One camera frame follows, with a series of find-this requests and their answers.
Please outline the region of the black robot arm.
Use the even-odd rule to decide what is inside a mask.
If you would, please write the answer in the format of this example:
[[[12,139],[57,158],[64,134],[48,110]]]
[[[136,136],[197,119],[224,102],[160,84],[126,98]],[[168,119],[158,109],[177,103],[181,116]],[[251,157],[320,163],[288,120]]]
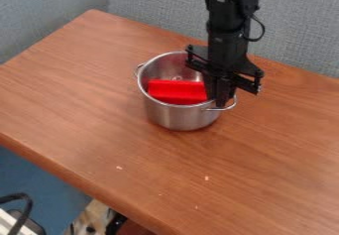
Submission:
[[[248,58],[249,43],[257,42],[265,27],[255,16],[259,0],[205,0],[208,44],[188,45],[185,65],[203,75],[213,110],[227,110],[240,88],[260,92],[263,70]]]

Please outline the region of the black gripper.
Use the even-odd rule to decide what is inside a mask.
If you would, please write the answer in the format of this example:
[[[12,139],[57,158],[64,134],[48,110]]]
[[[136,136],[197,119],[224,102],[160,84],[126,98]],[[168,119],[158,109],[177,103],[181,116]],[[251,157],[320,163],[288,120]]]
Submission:
[[[207,96],[224,107],[236,89],[251,94],[260,91],[263,70],[248,58],[248,30],[215,30],[207,25],[208,44],[188,45],[185,65],[203,74]]]

